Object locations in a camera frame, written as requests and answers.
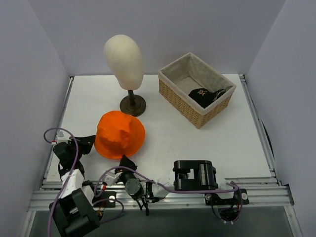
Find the wall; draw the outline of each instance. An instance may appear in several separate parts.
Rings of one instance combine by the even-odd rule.
[[[314,0],[285,2],[247,79],[306,237],[316,232],[315,9]]]
[[[0,235],[18,236],[46,168],[69,77],[26,0],[0,3]]]
[[[145,72],[191,51],[223,73],[245,73],[284,0],[29,0],[70,75],[110,74],[103,45],[139,44]]]

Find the cap brim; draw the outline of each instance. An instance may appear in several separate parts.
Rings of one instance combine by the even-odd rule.
[[[123,153],[117,153],[109,150],[102,145],[99,136],[95,137],[94,147],[101,156],[109,159],[121,159],[123,155],[131,157],[139,151],[145,141],[146,132],[141,121],[133,116],[131,117],[132,123],[130,129],[132,138],[129,146],[124,149]]]

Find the orange bucket hat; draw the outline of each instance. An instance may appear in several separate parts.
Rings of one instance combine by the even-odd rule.
[[[144,126],[137,118],[121,111],[110,111],[99,121],[94,147],[105,158],[130,157],[142,147],[145,134]]]

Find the white fabric liner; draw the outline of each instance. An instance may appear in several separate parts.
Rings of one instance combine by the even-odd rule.
[[[159,79],[175,91],[199,114],[205,115],[231,96],[236,85],[221,75],[211,66],[192,53],[187,53],[176,61],[162,68]],[[206,88],[210,92],[226,89],[226,93],[205,109],[189,97],[189,93],[198,88]]]

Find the white table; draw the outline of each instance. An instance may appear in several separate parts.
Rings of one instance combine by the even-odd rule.
[[[158,179],[170,173],[176,160],[210,160],[217,173],[225,178],[271,177],[257,130],[237,74],[224,75],[237,85],[228,107],[196,129],[158,92],[157,75],[145,75],[135,94],[145,98],[146,111],[138,117],[146,130],[140,151],[131,159],[138,171]],[[119,110],[127,91],[114,76],[76,76],[70,92],[62,127],[75,136],[96,133],[103,114]],[[47,182],[60,181],[53,155]],[[108,168],[119,164],[106,159],[94,149],[82,156],[85,177],[97,180]]]

